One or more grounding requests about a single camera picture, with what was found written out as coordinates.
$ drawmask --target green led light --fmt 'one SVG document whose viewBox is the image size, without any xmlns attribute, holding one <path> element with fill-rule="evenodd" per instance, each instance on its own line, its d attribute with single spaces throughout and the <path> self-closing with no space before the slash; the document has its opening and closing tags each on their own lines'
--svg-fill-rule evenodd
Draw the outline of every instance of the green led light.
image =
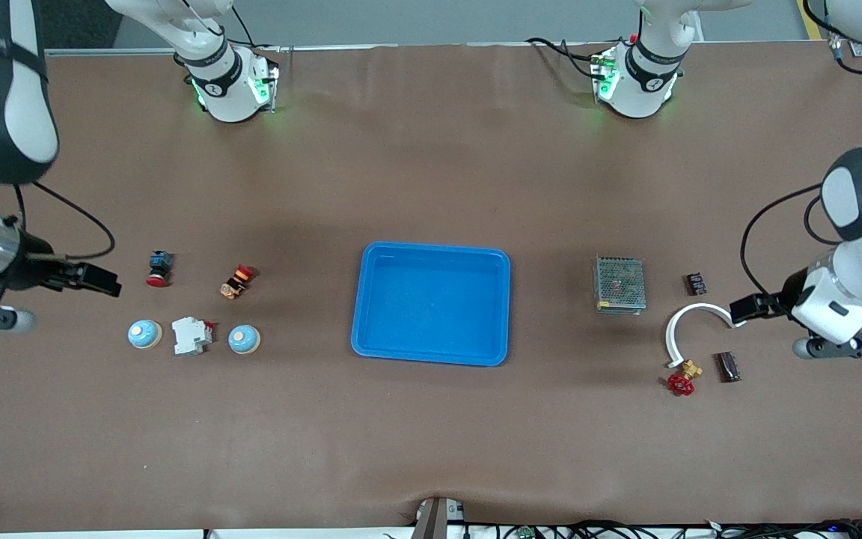
<svg viewBox="0 0 862 539">
<path fill-rule="evenodd" d="M 615 69 L 601 81 L 601 86 L 598 89 L 599 98 L 609 100 L 614 95 L 614 88 L 617 87 L 617 83 L 620 80 L 619 74 L 618 70 Z"/>
<path fill-rule="evenodd" d="M 198 84 L 195 80 L 192 80 L 192 88 L 195 89 L 195 96 L 198 97 L 198 105 L 201 105 L 204 109 L 205 107 L 205 98 L 201 96 L 201 89 L 198 89 Z"/>
<path fill-rule="evenodd" d="M 267 103 L 268 102 L 268 85 L 267 83 L 261 81 L 261 79 L 249 79 L 252 85 L 252 93 L 254 93 L 254 99 L 259 103 Z"/>
</svg>

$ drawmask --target blue plastic tray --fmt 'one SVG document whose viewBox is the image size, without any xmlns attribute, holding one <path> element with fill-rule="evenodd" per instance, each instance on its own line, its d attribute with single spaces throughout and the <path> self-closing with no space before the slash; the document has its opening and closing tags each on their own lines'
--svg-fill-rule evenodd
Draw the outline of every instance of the blue plastic tray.
<svg viewBox="0 0 862 539">
<path fill-rule="evenodd" d="M 510 259 L 498 249 L 375 242 L 352 348 L 370 358 L 494 366 L 507 355 Z"/>
</svg>

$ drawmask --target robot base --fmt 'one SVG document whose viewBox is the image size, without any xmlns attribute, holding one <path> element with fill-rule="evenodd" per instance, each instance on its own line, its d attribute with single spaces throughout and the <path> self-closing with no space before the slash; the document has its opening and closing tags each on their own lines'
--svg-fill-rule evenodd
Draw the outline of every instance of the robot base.
<svg viewBox="0 0 862 539">
<path fill-rule="evenodd" d="M 594 96 L 599 103 L 606 103 L 614 112 L 629 118 L 647 118 L 657 112 L 670 99 L 674 75 L 660 91 L 646 92 L 627 71 L 626 58 L 629 47 L 619 43 L 596 55 L 591 64 L 591 73 L 603 76 L 594 81 Z"/>
<path fill-rule="evenodd" d="M 261 110 L 275 110 L 278 98 L 278 65 L 244 47 L 233 46 L 242 58 L 242 74 L 229 86 L 225 95 L 209 95 L 192 81 L 198 95 L 198 105 L 221 122 L 242 122 Z"/>
</svg>

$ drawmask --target light blue button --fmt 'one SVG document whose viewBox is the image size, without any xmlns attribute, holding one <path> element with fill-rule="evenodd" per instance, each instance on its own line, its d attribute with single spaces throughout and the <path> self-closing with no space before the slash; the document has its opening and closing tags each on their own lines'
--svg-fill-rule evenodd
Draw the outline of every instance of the light blue button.
<svg viewBox="0 0 862 539">
<path fill-rule="evenodd" d="M 261 335 L 249 325 L 238 326 L 228 334 L 228 345 L 236 354 L 251 354 L 260 342 Z"/>
<path fill-rule="evenodd" d="M 162 327 L 154 320 L 140 320 L 129 328 L 129 342 L 136 348 L 151 348 L 162 340 Z"/>
</svg>

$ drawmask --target red valve handle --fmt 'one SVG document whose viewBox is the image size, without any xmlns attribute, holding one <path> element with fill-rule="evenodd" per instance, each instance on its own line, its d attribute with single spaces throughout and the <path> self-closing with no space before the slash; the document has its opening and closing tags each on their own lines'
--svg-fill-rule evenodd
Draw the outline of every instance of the red valve handle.
<svg viewBox="0 0 862 539">
<path fill-rule="evenodd" d="M 683 374 L 671 374 L 667 377 L 667 387 L 670 388 L 675 395 L 690 395 L 694 392 L 694 383 L 691 379 Z"/>
</svg>

